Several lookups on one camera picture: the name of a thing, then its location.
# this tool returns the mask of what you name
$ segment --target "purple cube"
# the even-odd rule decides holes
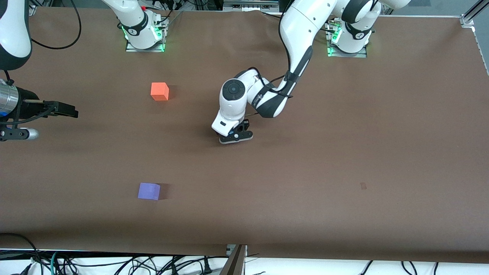
[[[141,183],[139,185],[138,199],[155,200],[159,199],[159,184],[156,183]]]

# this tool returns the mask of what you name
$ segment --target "white floor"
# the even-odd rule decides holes
[[[186,257],[182,261],[198,259],[201,257]],[[157,268],[161,268],[171,257],[157,257],[155,263]],[[125,258],[81,258],[75,262],[83,265],[105,264],[122,262],[129,260]],[[210,259],[209,264],[212,270],[218,270],[224,266],[226,259]],[[306,259],[272,259],[272,258],[248,258],[245,265],[245,274],[256,275],[265,272],[264,275],[359,275],[363,272],[368,261],[348,261],[348,260],[306,260]],[[29,260],[9,260],[0,261],[0,274],[10,275],[19,274],[28,264]],[[414,262],[418,275],[432,275],[435,263]],[[112,265],[105,267],[79,267],[80,275],[112,275],[121,266]],[[130,273],[131,264],[127,265],[120,273],[126,275]],[[408,262],[406,268],[414,274]],[[190,275],[200,273],[200,265],[195,263],[178,272],[179,275]],[[29,275],[40,275],[39,264],[31,267]],[[44,269],[44,274],[49,275],[50,270]],[[138,269],[134,275],[154,275],[155,271],[148,272],[145,269]],[[486,264],[455,264],[440,263],[437,275],[487,275],[489,265]],[[402,269],[400,262],[374,261],[366,275],[407,275]]]

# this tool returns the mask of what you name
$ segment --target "blue cable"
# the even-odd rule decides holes
[[[54,252],[53,256],[51,257],[51,275],[54,275],[54,260],[56,259],[56,254],[58,254],[57,251]]]

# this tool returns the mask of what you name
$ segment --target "table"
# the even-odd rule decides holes
[[[457,18],[381,17],[366,59],[328,57],[318,34],[283,113],[223,146],[210,128],[222,83],[287,69],[277,19],[184,12],[165,53],[126,53],[110,10],[79,10],[76,45],[34,45],[10,73],[80,117],[0,144],[1,231],[43,249],[489,262],[489,78]],[[29,20],[50,46],[77,33],[71,9]],[[138,199],[141,182],[169,198]]]

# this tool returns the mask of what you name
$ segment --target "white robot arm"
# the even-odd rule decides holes
[[[137,0],[102,0],[116,14],[135,48],[147,49],[162,39],[161,15],[143,10]],[[23,66],[32,52],[29,0],[0,0],[0,69]]]
[[[102,1],[117,15],[133,47],[146,49],[162,39],[161,27],[167,18],[162,20],[161,15],[143,10],[137,0]],[[9,79],[7,71],[23,66],[32,52],[28,14],[28,0],[0,0],[0,70],[7,76],[6,82],[0,79],[0,141],[36,139],[39,133],[35,129],[19,125],[40,117],[78,117],[74,106],[40,100],[35,93],[14,86]]]
[[[163,38],[164,20],[151,10],[143,10],[137,0],[102,0],[122,24],[126,39],[138,49],[152,47]]]
[[[410,0],[383,0],[390,7],[400,8]],[[312,57],[312,42],[331,14],[340,17],[342,31],[335,43],[346,52],[358,52],[368,43],[372,25],[380,14],[378,0],[295,0],[280,19],[279,34],[289,59],[284,79],[275,87],[259,71],[251,67],[226,81],[221,87],[219,112],[212,129],[220,135],[220,143],[248,140],[245,119],[246,103],[259,115],[276,117],[284,109],[291,92]]]

